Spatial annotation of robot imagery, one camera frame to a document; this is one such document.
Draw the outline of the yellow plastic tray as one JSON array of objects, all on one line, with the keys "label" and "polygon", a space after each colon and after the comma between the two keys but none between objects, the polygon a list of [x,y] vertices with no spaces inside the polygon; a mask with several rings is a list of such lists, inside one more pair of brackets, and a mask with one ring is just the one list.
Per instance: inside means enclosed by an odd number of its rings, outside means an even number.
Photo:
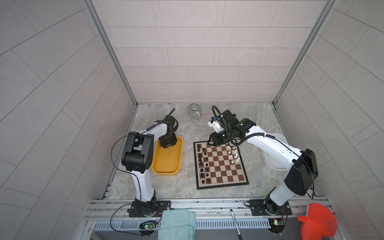
[{"label": "yellow plastic tray", "polygon": [[176,145],[162,148],[160,141],[157,142],[152,170],[158,175],[175,175],[181,167],[183,139],[177,136]]}]

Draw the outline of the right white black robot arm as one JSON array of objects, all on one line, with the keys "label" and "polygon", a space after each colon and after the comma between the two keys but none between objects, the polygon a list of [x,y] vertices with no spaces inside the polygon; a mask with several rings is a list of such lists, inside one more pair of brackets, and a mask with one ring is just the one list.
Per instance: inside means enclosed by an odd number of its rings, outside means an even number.
[{"label": "right white black robot arm", "polygon": [[264,152],[265,165],[269,170],[288,173],[284,181],[269,192],[260,210],[277,215],[290,199],[296,195],[305,196],[309,190],[314,190],[319,172],[313,151],[292,147],[247,118],[239,121],[229,110],[220,112],[212,106],[212,111],[214,115],[209,126],[214,133],[210,135],[209,145],[238,147],[247,142]]}]

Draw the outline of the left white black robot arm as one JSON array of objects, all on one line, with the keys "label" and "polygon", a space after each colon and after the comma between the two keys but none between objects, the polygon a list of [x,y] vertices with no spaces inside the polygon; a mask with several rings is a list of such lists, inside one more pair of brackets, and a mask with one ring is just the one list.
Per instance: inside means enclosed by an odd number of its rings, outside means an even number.
[{"label": "left white black robot arm", "polygon": [[121,164],[124,173],[133,176],[136,197],[128,209],[129,217],[152,217],[158,209],[156,192],[148,170],[153,167],[156,174],[174,175],[181,167],[183,140],[176,136],[178,121],[172,109],[164,119],[141,132],[129,132],[119,138],[126,139]]}]

